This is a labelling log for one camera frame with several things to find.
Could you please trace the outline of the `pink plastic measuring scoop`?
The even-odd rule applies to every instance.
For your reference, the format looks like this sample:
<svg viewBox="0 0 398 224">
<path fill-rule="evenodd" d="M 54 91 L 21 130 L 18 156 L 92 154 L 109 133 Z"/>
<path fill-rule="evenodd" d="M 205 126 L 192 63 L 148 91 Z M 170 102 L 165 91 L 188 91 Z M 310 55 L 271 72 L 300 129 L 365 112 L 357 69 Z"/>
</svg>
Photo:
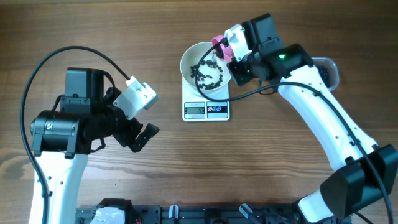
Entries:
<svg viewBox="0 0 398 224">
<path fill-rule="evenodd" d="M 226 37 L 218 35 L 212 38 L 211 43 L 216 46 L 214 53 L 221 61 L 227 61 L 228 63 L 232 61 L 233 51 Z"/>
</svg>

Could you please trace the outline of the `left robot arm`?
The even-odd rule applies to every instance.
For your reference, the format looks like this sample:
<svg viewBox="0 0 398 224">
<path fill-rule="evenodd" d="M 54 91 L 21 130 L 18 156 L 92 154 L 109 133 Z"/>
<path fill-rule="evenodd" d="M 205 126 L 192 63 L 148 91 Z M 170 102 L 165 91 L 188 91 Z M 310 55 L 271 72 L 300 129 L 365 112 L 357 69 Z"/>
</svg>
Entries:
<svg viewBox="0 0 398 224">
<path fill-rule="evenodd" d="M 104 70 L 68 68 L 65 92 L 55 107 L 42 111 L 33 120 L 32 151 L 43 181 L 35 179 L 30 223 L 74 223 L 81 178 L 88 163 L 94 140 L 113 136 L 122 146 L 139 152 L 158 132 L 153 124 L 143 125 L 135 118 L 159 98 L 145 82 L 135 77 L 127 88 L 104 89 L 104 79 L 112 79 Z M 41 183 L 48 188 L 44 205 Z"/>
</svg>

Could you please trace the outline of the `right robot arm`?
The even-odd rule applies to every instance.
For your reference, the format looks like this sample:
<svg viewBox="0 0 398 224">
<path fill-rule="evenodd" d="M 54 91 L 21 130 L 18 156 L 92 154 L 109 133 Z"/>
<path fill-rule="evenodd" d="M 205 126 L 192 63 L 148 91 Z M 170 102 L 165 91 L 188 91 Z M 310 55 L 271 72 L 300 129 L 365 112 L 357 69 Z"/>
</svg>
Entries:
<svg viewBox="0 0 398 224">
<path fill-rule="evenodd" d="M 298 201 L 304 223 L 343 219 L 388 198 L 397 174 L 397 151 L 379 146 L 359 128 L 301 45 L 285 46 L 269 14 L 236 24 L 224 36 L 235 82 L 268 81 L 306 122 L 333 169 L 317 191 Z"/>
</svg>

